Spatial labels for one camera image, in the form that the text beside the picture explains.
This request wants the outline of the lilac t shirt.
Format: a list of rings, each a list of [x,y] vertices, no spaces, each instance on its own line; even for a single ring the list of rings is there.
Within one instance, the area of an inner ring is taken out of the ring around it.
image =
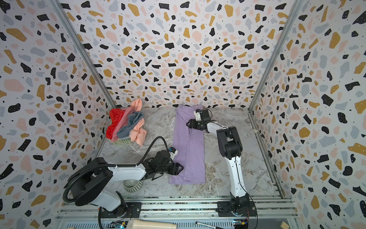
[[[195,119],[194,112],[202,105],[179,106],[174,123],[173,147],[178,150],[173,161],[184,169],[177,176],[171,176],[172,185],[193,185],[205,183],[205,144],[203,131],[187,127]]]

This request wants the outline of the salmon t shirt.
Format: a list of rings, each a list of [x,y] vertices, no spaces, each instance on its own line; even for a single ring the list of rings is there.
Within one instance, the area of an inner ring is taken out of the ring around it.
[[[136,99],[132,102],[133,114],[136,114],[136,121],[133,122],[133,129],[129,133],[129,137],[133,142],[136,142],[139,146],[143,146],[147,131],[143,129],[145,124],[144,114],[141,112],[142,100]]]

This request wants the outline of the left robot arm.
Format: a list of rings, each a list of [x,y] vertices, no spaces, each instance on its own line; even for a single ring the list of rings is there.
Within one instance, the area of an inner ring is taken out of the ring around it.
[[[127,180],[155,180],[157,175],[179,175],[184,166],[173,162],[175,148],[159,151],[154,157],[137,164],[111,164],[98,157],[74,173],[65,186],[63,201],[76,206],[92,204],[115,217],[128,212],[127,203],[120,192],[107,190],[109,183]]]

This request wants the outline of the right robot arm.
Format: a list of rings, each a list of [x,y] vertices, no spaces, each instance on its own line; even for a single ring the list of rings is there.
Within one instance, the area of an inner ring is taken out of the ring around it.
[[[230,208],[234,215],[241,216],[249,211],[250,195],[243,180],[241,170],[241,155],[243,145],[236,127],[225,127],[211,119],[207,108],[196,109],[194,118],[190,119],[186,126],[190,129],[205,131],[217,137],[218,148],[225,159],[231,184]]]

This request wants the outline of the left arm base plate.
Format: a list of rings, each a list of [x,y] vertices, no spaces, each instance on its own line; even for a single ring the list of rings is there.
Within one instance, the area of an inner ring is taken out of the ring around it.
[[[102,219],[112,219],[112,218],[121,218],[121,219],[131,219],[131,218],[139,218],[142,209],[141,202],[127,202],[125,204],[121,204],[114,211],[107,211],[102,208],[100,216]]]

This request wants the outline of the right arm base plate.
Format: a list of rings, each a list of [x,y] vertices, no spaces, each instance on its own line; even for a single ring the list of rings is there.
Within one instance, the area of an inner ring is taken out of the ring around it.
[[[249,201],[249,205],[243,208],[235,209],[230,201],[217,202],[215,210],[219,217],[256,217],[257,211],[253,201]]]

